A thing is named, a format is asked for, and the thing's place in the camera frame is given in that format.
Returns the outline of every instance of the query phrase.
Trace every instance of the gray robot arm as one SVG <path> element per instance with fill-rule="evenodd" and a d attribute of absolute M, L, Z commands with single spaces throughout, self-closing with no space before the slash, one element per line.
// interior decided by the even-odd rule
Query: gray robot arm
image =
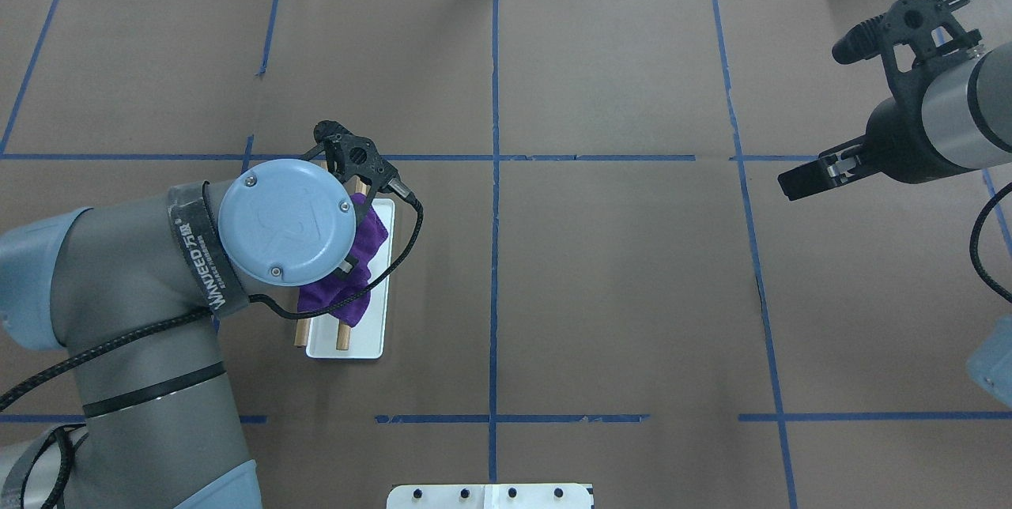
<path fill-rule="evenodd" d="M 0 314 L 25 347 L 77 356 L 179 319 L 74 369 L 87 426 L 69 433 L 76 447 L 63 507 L 260 507 L 209 310 L 227 316 L 250 293 L 272 304 L 259 292 L 347 264 L 361 207 L 341 186 L 351 174 L 371 176 L 371 194 L 394 192 L 419 210 L 409 245 L 421 225 L 420 203 L 371 143 L 365 157 L 334 146 L 329 139 L 359 138 L 324 123 L 305 157 L 326 153 L 332 171 L 275 160 L 232 182 L 79 209 L 0 237 Z M 58 445 L 0 450 L 0 507 L 41 506 L 57 482 Z"/>

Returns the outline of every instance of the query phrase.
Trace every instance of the black strap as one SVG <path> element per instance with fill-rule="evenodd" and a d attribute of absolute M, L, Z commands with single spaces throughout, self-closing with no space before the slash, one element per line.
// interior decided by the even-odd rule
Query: black strap
<path fill-rule="evenodd" d="M 219 318 L 249 305 L 207 207 L 207 182 L 169 189 L 169 225 L 210 311 Z"/>
<path fill-rule="evenodd" d="M 124 408 L 130 408 L 149 401 L 154 401 L 155 399 L 160 399 L 166 395 L 171 395 L 172 393 L 178 393 L 183 389 L 189 389 L 190 387 L 205 383 L 206 380 L 210 380 L 212 378 L 222 374 L 225 374 L 225 365 L 223 363 L 215 363 L 213 365 L 194 370 L 193 372 L 181 374 L 175 378 L 170 378 L 150 387 L 145 387 L 144 389 L 138 389 L 137 391 L 123 393 L 122 395 L 112 397 L 111 399 L 105 399 L 104 401 L 84 405 L 84 416 L 86 416 L 86 418 L 94 418 L 96 416 L 110 414 Z"/>

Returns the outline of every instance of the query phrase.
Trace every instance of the purple cloth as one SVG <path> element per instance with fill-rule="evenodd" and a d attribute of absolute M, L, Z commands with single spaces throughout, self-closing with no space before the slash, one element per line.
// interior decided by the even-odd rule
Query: purple cloth
<path fill-rule="evenodd" d="M 355 204 L 363 204 L 365 195 L 355 193 L 351 195 L 351 201 Z M 334 274 L 330 274 L 323 279 L 301 286 L 299 288 L 299 312 L 312 312 L 322 310 L 329 305 L 351 298 L 361 291 L 369 284 L 372 272 L 369 272 L 368 263 L 375 256 L 376 251 L 383 246 L 389 237 L 387 228 L 383 226 L 378 215 L 369 208 L 362 219 L 358 229 L 355 230 L 355 242 L 351 245 L 351 256 L 358 259 L 358 264 L 344 279 L 339 279 Z M 334 312 L 334 316 L 351 327 L 358 325 L 365 315 L 365 310 L 369 307 L 369 294 L 359 298 L 351 304 L 345 305 Z"/>

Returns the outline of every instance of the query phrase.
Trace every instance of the cable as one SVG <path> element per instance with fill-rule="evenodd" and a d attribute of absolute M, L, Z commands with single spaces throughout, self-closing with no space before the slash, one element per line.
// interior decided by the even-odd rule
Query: cable
<path fill-rule="evenodd" d="M 300 312 L 300 313 L 288 312 L 287 310 L 285 310 L 285 308 L 281 308 L 281 305 L 275 302 L 273 298 L 265 293 L 255 293 L 251 295 L 250 302 L 267 305 L 267 307 L 270 308 L 272 312 L 274 312 L 275 314 L 286 320 L 307 320 L 310 318 L 315 318 L 317 316 L 330 314 L 331 312 L 339 308 L 343 308 L 345 307 L 345 305 L 351 304 L 352 302 L 365 295 L 365 293 L 371 291 L 372 288 L 374 288 L 376 285 L 380 285 L 380 282 L 383 282 L 384 279 L 387 279 L 387 276 L 391 275 L 391 272 L 394 272 L 394 270 L 396 270 L 397 267 L 400 266 L 401 263 L 404 262 L 406 258 L 408 258 L 408 255 L 411 254 L 412 247 L 415 247 L 415 242 L 418 240 L 418 235 L 420 234 L 420 232 L 422 232 L 422 221 L 424 220 L 424 210 L 422 209 L 421 201 L 419 201 L 419 199 L 417 199 L 416 196 L 413 194 L 409 196 L 408 199 L 405 200 L 412 206 L 412 208 L 415 209 L 416 214 L 415 230 L 411 233 L 411 239 L 408 240 L 408 244 L 404 247 L 404 250 L 401 251 L 401 255 L 397 257 L 397 260 L 395 260 L 394 263 L 390 265 L 390 267 L 384 270 L 382 274 L 376 276 L 375 279 L 372 279 L 372 281 L 369 282 L 367 286 L 365 286 L 358 292 L 354 293 L 354 295 L 346 298 L 338 302 L 337 304 L 329 305 L 328 307 L 322 310 L 316 310 L 314 312 Z"/>
<path fill-rule="evenodd" d="M 57 446 L 60 448 L 60 470 L 57 473 L 57 481 L 53 484 L 53 489 L 50 490 L 50 495 L 48 495 L 39 509 L 54 509 L 60 503 L 64 490 L 67 488 L 67 483 L 70 481 L 70 471 L 74 466 L 76 448 L 70 441 L 70 434 L 67 432 L 67 428 L 61 426 L 53 431 Z"/>
<path fill-rule="evenodd" d="M 995 196 L 991 196 L 991 200 L 981 209 L 981 214 L 977 215 L 977 221 L 974 222 L 974 231 L 969 234 L 969 261 L 974 263 L 974 270 L 978 276 L 981 276 L 984 283 L 988 284 L 988 287 L 991 289 L 994 289 L 995 293 L 998 293 L 998 295 L 1008 301 L 1009 304 L 1012 304 L 1012 292 L 1009 292 L 1008 289 L 1005 289 L 1005 286 L 998 283 L 997 279 L 991 277 L 991 274 L 989 274 L 981 262 L 980 253 L 981 231 L 984 229 L 984 221 L 988 220 L 988 215 L 991 214 L 991 210 L 994 210 L 998 206 L 998 203 L 1009 193 L 1012 193 L 1012 182 L 1005 185 Z"/>
<path fill-rule="evenodd" d="M 138 339 L 143 339 L 149 335 L 155 335 L 156 333 L 161 333 L 174 327 L 187 325 L 198 320 L 208 319 L 210 318 L 210 310 L 201 308 L 188 314 L 183 314 L 177 318 L 163 320 L 149 326 L 135 329 L 134 331 L 120 335 L 119 337 L 115 337 L 115 339 L 106 341 L 101 345 L 91 347 L 91 349 L 88 349 L 87 351 L 82 351 L 65 361 L 59 362 L 47 369 L 44 369 L 43 371 L 39 371 L 35 375 L 29 376 L 10 391 L 4 393 L 0 396 L 0 412 L 10 408 L 10 405 L 17 402 L 18 399 L 27 395 L 32 390 L 35 390 L 36 387 L 43 385 L 44 383 L 52 380 L 68 370 L 79 367 L 92 359 L 97 359 L 98 357 L 108 353 L 108 351 L 114 351 L 128 343 L 133 343 Z"/>

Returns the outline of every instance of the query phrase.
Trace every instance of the white tray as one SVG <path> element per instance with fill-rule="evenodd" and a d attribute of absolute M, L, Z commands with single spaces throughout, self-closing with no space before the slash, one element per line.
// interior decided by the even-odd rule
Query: white tray
<path fill-rule="evenodd" d="M 394 199 L 376 198 L 372 201 L 380 221 L 390 232 L 380 246 L 375 257 L 369 261 L 371 277 L 375 278 L 390 266 L 394 245 Z M 314 359 L 378 359 L 383 355 L 384 333 L 387 330 L 387 295 L 390 278 L 384 279 L 369 293 L 369 307 L 362 321 L 351 329 L 351 343 L 347 351 L 337 350 L 337 318 L 318 316 L 310 320 L 310 338 L 306 354 Z"/>
<path fill-rule="evenodd" d="M 387 497 L 387 509 L 593 509 L 592 491 L 581 484 L 398 486 Z"/>

